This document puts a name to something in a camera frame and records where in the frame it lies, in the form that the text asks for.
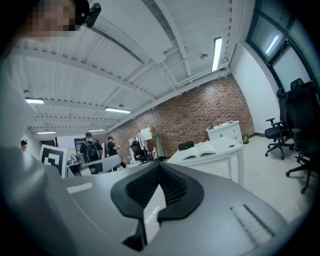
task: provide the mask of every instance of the ceiling light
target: ceiling light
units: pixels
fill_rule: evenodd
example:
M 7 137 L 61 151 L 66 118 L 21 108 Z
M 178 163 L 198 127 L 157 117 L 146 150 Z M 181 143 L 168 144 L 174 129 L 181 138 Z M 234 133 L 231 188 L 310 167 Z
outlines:
M 122 110 L 122 109 L 115 109 L 115 108 L 109 108 L 109 107 L 107 107 L 105 109 L 105 111 L 119 112 L 119 113 L 126 113 L 126 114 L 130 114 L 131 113 L 131 111 Z
M 269 52 L 270 52 L 271 49 L 274 47 L 274 45 L 275 45 L 275 43 L 278 41 L 279 37 L 280 37 L 280 36 L 279 36 L 278 34 L 274 37 L 274 39 L 272 40 L 269 48 L 265 51 L 266 54 L 269 55 Z
M 106 129 L 88 130 L 88 132 L 103 132 Z
M 45 103 L 43 98 L 26 97 L 25 101 L 28 102 L 29 104 L 44 104 Z
M 218 37 L 214 40 L 214 53 L 213 53 L 213 64 L 212 64 L 212 71 L 216 71 L 218 69 L 218 64 L 220 60 L 222 48 L 222 38 Z
M 37 134 L 55 134 L 55 131 L 38 131 Z

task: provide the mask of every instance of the white cabinet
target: white cabinet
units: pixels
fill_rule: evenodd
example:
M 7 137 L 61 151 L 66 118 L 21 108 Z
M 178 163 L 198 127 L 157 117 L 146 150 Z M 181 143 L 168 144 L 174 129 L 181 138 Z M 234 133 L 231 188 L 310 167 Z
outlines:
M 228 137 L 229 139 L 243 144 L 239 121 L 234 121 L 232 123 L 226 122 L 221 125 L 214 126 L 211 130 L 205 130 L 208 133 L 210 141 L 221 137 Z

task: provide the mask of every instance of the brick wall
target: brick wall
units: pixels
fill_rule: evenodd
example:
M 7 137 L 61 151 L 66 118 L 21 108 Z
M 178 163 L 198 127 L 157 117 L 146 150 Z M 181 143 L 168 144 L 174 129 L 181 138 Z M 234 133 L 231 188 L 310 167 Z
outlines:
M 181 143 L 208 140 L 205 129 L 211 124 L 217 125 L 218 119 L 223 123 L 239 120 L 242 134 L 254 132 L 246 99 L 231 74 L 221 80 L 207 82 L 138 115 L 107 133 L 105 141 L 112 136 L 115 144 L 121 146 L 118 153 L 126 158 L 130 156 L 128 140 L 138 131 L 153 126 L 160 134 L 167 154 L 172 156 Z M 149 150 L 155 145 L 152 136 L 148 141 Z

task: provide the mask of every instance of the black backpack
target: black backpack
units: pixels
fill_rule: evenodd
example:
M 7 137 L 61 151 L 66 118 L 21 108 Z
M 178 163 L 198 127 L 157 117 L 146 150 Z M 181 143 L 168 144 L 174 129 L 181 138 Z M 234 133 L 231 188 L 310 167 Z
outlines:
M 86 156 L 86 159 L 88 162 L 96 161 L 100 159 L 99 151 L 97 150 L 97 147 L 95 145 L 96 140 L 93 140 L 91 144 L 87 141 L 83 142 L 86 144 L 86 152 L 84 155 Z

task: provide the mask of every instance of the black office chair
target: black office chair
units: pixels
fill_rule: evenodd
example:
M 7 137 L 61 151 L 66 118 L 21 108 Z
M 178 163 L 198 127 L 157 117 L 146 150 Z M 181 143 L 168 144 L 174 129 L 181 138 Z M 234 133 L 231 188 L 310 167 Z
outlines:
M 268 145 L 268 150 L 265 153 L 265 156 L 268 156 L 268 153 L 275 149 L 280 149 L 281 151 L 281 160 L 285 159 L 284 150 L 282 147 L 289 147 L 290 150 L 294 149 L 294 144 L 287 144 L 286 141 L 290 138 L 292 122 L 288 116 L 286 110 L 286 94 L 285 91 L 281 88 L 276 92 L 276 96 L 279 99 L 280 107 L 280 121 L 274 122 L 275 118 L 270 118 L 265 120 L 266 122 L 271 122 L 272 128 L 266 129 L 264 131 L 265 137 L 268 139 L 273 139 L 273 142 Z
M 130 148 L 133 151 L 134 160 L 141 161 L 140 165 L 148 162 L 149 155 L 145 154 L 145 151 L 141 149 L 139 141 L 132 142 Z
M 308 170 L 306 184 L 301 190 L 301 194 L 307 190 L 311 171 L 320 172 L 320 121 L 315 114 L 312 100 L 315 93 L 315 89 L 311 87 L 294 87 L 288 91 L 285 104 L 294 126 L 292 129 L 294 149 L 300 151 L 296 161 L 303 163 L 301 166 L 289 170 L 285 175 L 289 177 L 292 172 Z

